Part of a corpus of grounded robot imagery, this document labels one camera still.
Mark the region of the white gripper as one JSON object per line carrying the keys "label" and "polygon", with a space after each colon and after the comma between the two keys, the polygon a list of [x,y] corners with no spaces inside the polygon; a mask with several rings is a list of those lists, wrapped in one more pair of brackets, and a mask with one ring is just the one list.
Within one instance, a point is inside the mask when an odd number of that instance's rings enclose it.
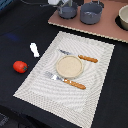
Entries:
{"label": "white gripper", "polygon": [[48,0],[48,4],[50,5],[58,5],[65,4],[68,0]]}

